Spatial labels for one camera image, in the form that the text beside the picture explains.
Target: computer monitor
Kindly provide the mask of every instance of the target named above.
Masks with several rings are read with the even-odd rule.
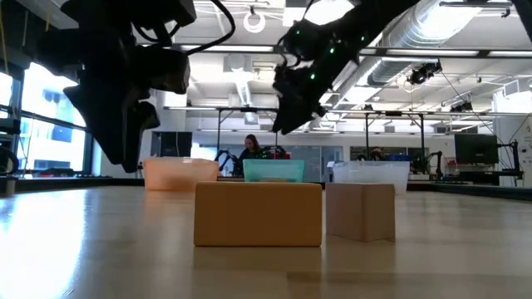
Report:
[[[456,134],[457,164],[497,164],[499,150],[497,136],[482,134]]]

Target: white plastic bin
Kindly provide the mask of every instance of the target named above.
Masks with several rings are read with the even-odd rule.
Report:
[[[410,162],[350,161],[332,168],[334,183],[394,184],[396,194],[406,193]]]

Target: teal plastic bin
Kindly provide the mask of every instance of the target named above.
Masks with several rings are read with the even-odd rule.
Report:
[[[246,182],[286,181],[302,183],[305,170],[303,160],[245,159]]]

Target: orange plastic bin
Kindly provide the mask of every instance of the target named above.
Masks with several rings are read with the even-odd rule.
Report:
[[[218,162],[191,158],[145,159],[146,190],[194,192],[198,182],[215,182]]]

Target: clear plastic bin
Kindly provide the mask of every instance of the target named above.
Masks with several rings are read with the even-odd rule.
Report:
[[[305,161],[303,160],[244,160],[244,179],[246,182],[302,183],[304,171]]]
[[[191,158],[150,158],[142,162],[145,188],[150,191],[194,192],[198,182],[218,179],[218,162]]]
[[[396,194],[406,193],[410,162],[350,161],[332,168],[334,183],[394,184]]]

